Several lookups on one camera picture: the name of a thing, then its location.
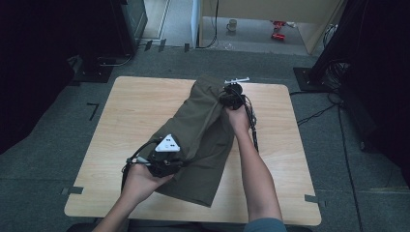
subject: gray sleeve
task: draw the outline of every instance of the gray sleeve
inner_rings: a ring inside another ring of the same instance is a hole
[[[244,232],[285,232],[286,227],[276,218],[260,218],[245,226]]]

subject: cloth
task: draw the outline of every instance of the cloth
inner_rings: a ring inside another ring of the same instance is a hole
[[[244,232],[285,232],[286,227],[276,218],[260,218],[249,222]]]
[[[150,138],[172,134],[181,147],[175,158],[188,164],[157,192],[211,207],[234,137],[219,101],[222,90],[222,81],[199,78],[190,90],[190,97]],[[147,147],[140,156],[148,158],[155,146]]]

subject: light wood tabletop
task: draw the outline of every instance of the light wood tabletop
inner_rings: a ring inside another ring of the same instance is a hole
[[[83,192],[69,196],[66,215],[105,217],[120,195],[126,159],[174,115],[188,98],[193,82],[129,76],[116,79],[74,183]],[[241,85],[255,110],[259,153],[274,177],[284,223],[319,224],[318,205],[305,201],[305,195],[315,193],[287,88]],[[154,192],[130,218],[248,222],[236,140],[211,208]]]

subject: olive green pants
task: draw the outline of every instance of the olive green pants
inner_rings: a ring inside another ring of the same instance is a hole
[[[176,154],[188,165],[157,192],[211,207],[220,184],[234,132],[219,103],[223,82],[201,77],[195,81],[190,97],[151,139],[172,134],[181,151]],[[147,158],[154,147],[140,153]]]

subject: person's right hand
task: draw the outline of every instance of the person's right hand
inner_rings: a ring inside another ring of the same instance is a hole
[[[229,116],[229,122],[235,131],[236,134],[238,132],[246,132],[249,131],[249,117],[247,111],[245,110],[245,106],[242,105],[239,109],[233,110],[230,108],[225,108],[226,113]]]

